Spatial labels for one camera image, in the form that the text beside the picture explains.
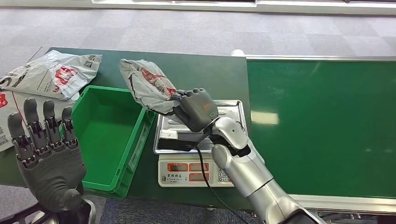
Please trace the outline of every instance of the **black cable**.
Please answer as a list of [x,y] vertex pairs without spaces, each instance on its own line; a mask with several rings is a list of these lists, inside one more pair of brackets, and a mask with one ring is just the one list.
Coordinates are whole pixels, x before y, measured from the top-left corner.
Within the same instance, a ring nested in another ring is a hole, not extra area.
[[240,216],[238,213],[236,213],[234,210],[232,210],[228,205],[226,205],[220,198],[219,196],[216,194],[216,192],[214,192],[213,188],[209,185],[208,179],[206,178],[205,175],[205,169],[204,169],[204,160],[202,159],[202,154],[201,154],[201,150],[198,147],[198,143],[195,144],[194,148],[198,151],[198,155],[199,155],[199,160],[201,161],[201,171],[202,171],[202,175],[204,176],[204,180],[205,183],[207,185],[207,187],[211,190],[211,192],[213,193],[213,195],[217,198],[217,200],[224,205],[224,207],[226,207],[228,210],[230,210],[234,215],[236,215],[240,220],[242,220],[244,223],[249,224],[242,216]]

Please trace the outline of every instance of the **red logo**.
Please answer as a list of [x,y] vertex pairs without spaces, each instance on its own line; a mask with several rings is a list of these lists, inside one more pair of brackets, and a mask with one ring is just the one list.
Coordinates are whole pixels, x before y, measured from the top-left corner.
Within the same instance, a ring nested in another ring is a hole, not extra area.
[[166,78],[165,76],[156,75],[149,72],[147,69],[142,68],[141,74],[143,75],[144,79],[146,79],[150,84],[156,87],[160,92],[164,93],[168,97],[172,95],[172,93],[176,92],[175,89],[163,86],[162,84],[156,84],[157,80],[161,77]]
[[69,80],[77,74],[77,70],[72,67],[62,66],[55,72],[55,85],[57,86],[53,92],[59,91],[60,85],[66,85]]
[[8,101],[6,100],[5,93],[0,93],[0,108],[7,106]]

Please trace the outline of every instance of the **stainless steel tray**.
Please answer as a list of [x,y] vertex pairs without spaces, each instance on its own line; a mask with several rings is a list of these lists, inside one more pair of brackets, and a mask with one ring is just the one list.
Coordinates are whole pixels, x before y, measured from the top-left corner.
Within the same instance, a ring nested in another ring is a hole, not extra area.
[[[239,121],[242,126],[246,130],[246,120],[245,114],[243,113],[242,102],[239,100],[214,100],[219,110],[219,116],[228,116],[233,118],[236,121]],[[160,149],[158,148],[158,141],[160,138],[170,138],[170,139],[179,139],[179,140],[187,140],[187,141],[196,141],[200,136],[202,136],[202,132],[193,133],[191,132],[187,126],[180,124],[174,120],[171,120],[162,115],[158,116],[158,123],[156,127],[156,137],[154,139],[154,153],[155,154],[191,154],[197,153],[195,149],[185,152],[178,151],[177,148],[175,150],[169,149]],[[202,153],[210,153],[212,150],[213,143],[209,140],[209,138],[204,139],[201,143],[198,144]]]

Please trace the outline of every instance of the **silver robotic arm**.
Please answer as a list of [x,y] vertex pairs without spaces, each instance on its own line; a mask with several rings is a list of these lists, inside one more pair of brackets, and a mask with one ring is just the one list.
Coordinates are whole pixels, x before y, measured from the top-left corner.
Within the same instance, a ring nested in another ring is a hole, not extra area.
[[264,159],[239,123],[228,117],[218,118],[212,126],[211,135],[220,136],[228,143],[227,146],[213,146],[213,160],[231,178],[234,186],[249,201],[263,223],[323,223],[276,183],[265,167]]
[[215,103],[204,89],[177,91],[173,99],[180,102],[174,112],[187,127],[209,135],[214,143],[213,160],[231,178],[263,223],[324,223],[283,191],[240,123],[219,117]]

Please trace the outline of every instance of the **gray carpet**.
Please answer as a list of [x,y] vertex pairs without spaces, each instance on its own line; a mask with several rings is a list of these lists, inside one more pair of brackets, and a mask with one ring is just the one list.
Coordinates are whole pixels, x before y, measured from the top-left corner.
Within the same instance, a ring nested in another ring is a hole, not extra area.
[[[395,17],[0,8],[0,76],[52,46],[227,56],[234,49],[261,55],[396,56],[395,24]],[[101,224],[238,223],[225,210],[87,197],[95,202]],[[0,185],[0,204],[7,205],[0,206],[0,217],[34,203],[27,189]]]

